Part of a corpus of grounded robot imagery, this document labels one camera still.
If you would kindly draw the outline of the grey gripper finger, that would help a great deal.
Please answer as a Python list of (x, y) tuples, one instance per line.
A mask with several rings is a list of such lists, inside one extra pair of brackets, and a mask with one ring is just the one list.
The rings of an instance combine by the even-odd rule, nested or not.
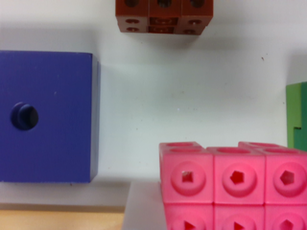
[(122, 230), (167, 230), (158, 182), (131, 183)]

